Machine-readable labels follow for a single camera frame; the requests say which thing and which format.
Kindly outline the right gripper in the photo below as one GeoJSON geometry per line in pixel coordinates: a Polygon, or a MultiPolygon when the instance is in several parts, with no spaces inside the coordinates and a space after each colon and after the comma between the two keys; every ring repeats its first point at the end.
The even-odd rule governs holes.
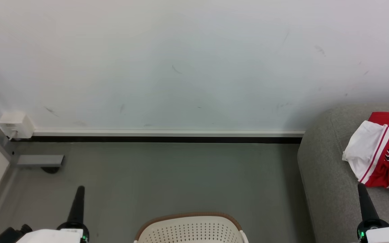
{"type": "Polygon", "coordinates": [[[363,183],[358,183],[362,222],[357,227],[360,243],[389,243],[389,224],[381,220],[363,183]]]}

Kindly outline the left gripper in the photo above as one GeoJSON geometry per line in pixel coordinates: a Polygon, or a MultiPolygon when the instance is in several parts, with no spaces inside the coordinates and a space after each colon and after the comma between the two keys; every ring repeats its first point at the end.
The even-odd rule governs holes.
{"type": "MultiPolygon", "coordinates": [[[[84,220],[85,187],[77,188],[67,221],[82,223],[84,220]]],[[[26,233],[16,243],[89,243],[84,226],[63,226],[60,229],[39,229],[26,233]]]]}

